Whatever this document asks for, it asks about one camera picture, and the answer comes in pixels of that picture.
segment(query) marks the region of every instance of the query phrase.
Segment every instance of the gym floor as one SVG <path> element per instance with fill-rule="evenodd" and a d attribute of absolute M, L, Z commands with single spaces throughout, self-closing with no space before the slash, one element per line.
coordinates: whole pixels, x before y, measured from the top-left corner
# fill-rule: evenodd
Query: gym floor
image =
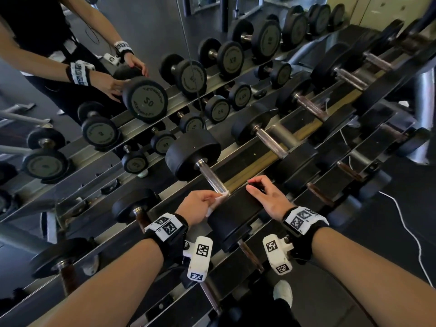
<path fill-rule="evenodd" d="M 248 11 L 256 2 L 242 0 L 240 8 Z M 190 54 L 196 58 L 197 46 L 202 39 L 214 37 L 223 41 L 226 37 L 217 30 L 218 8 L 183 18 L 190 49 L 188 53 L 176 0 L 102 0 L 98 6 L 123 39 L 130 43 L 139 58 L 148 64 L 151 78 L 164 87 L 168 85 L 158 73 L 163 54 L 178 53 L 183 57 Z M 252 16 L 251 20 L 260 21 L 267 14 L 279 14 L 280 10 L 274 5 L 267 5 L 263 11 Z M 100 37 L 98 43 L 83 21 L 75 15 L 69 15 L 68 20 L 80 42 L 91 51 L 98 55 L 109 52 L 108 44 Z M 349 27 L 341 33 L 339 39 L 352 43 L 360 32 L 362 29 L 359 27 Z M 325 46 L 320 44 L 304 63 L 314 65 L 324 50 Z M 27 115 L 41 119 L 51 118 L 54 127 L 60 129 L 68 140 L 79 137 L 79 126 L 67 116 L 57 115 L 57 107 L 2 60 L 0 74 L 0 109 L 6 109 L 15 103 L 36 103 L 37 106 Z M 251 84 L 255 82 L 253 76 L 244 80 Z M 30 128 L 19 123 L 0 128 L 0 142 L 24 146 Z M 430 144 L 428 157 L 430 161 L 436 159 L 434 142 Z M 421 242 L 424 266 L 430 278 L 436 281 L 436 260 L 431 258 L 436 256 L 436 220 L 433 218 L 436 208 L 436 168 L 433 165 L 417 166 L 407 159 L 397 157 L 389 159 L 383 168 L 393 178 L 385 192 L 400 204 L 406 224 Z M 37 216 L 22 218 L 15 224 L 40 235 Z M 98 225 L 84 223 L 74 235 L 79 236 L 88 228 L 104 230 L 108 226 L 102 222 Z M 395 204 L 390 198 L 377 195 L 345 233 L 351 239 L 425 280 L 418 264 L 416 242 L 402 227 Z M 28 270 L 30 259 L 30 254 L 6 246 L 0 247 L 0 298 L 8 297 L 14 288 L 25 287 L 32 282 Z M 310 265 L 297 265 L 288 276 L 294 292 L 293 311 L 302 326 L 370 326 L 363 312 L 325 272 Z"/>

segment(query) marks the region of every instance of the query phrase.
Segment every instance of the person's left hand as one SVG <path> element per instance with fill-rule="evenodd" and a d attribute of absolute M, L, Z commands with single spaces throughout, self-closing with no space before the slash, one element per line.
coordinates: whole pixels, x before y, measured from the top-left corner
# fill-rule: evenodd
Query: person's left hand
<path fill-rule="evenodd" d="M 137 67 L 141 69 L 142 75 L 147 78 L 149 77 L 147 65 L 145 65 L 141 60 L 139 60 L 134 54 L 126 53 L 124 55 L 124 61 L 130 67 Z"/>
<path fill-rule="evenodd" d="M 206 213 L 215 202 L 215 198 L 220 196 L 220 193 L 214 191 L 192 191 L 179 205 L 176 214 L 185 218 L 189 227 L 199 224 L 206 218 Z"/>

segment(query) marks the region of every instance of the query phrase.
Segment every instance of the white shoe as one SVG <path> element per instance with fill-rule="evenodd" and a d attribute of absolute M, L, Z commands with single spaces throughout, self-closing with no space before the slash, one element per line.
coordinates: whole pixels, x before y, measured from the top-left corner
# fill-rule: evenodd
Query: white shoe
<path fill-rule="evenodd" d="M 277 300 L 279 298 L 285 300 L 289 304 L 289 307 L 292 308 L 292 289 L 287 281 L 280 280 L 279 282 L 277 282 L 277 284 L 274 286 L 272 296 L 274 297 L 274 300 Z"/>

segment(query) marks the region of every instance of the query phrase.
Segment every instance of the black shirt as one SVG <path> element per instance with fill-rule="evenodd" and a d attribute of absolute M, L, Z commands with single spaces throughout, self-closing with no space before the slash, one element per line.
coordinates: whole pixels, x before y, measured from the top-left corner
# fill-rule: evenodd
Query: black shirt
<path fill-rule="evenodd" d="M 0 0 L 0 16 L 22 49 L 45 57 L 73 36 L 59 0 Z"/>

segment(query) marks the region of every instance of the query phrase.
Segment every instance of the person's right hand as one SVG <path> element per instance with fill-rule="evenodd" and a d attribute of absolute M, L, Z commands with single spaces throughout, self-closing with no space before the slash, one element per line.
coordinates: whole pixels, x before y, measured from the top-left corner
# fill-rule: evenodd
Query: person's right hand
<path fill-rule="evenodd" d="M 266 194 L 251 186 L 250 183 L 261 183 Z M 263 205 L 266 213 L 269 214 L 272 219 L 277 221 L 282 221 L 285 213 L 295 207 L 294 204 L 289 202 L 285 194 L 274 186 L 271 180 L 265 175 L 255 176 L 248 180 L 246 189 Z"/>
<path fill-rule="evenodd" d="M 128 80 L 117 80 L 112 78 L 111 75 L 98 71 L 90 71 L 89 79 L 91 86 L 101 90 L 112 100 L 120 102 L 116 96 L 122 96 L 123 87 Z"/>

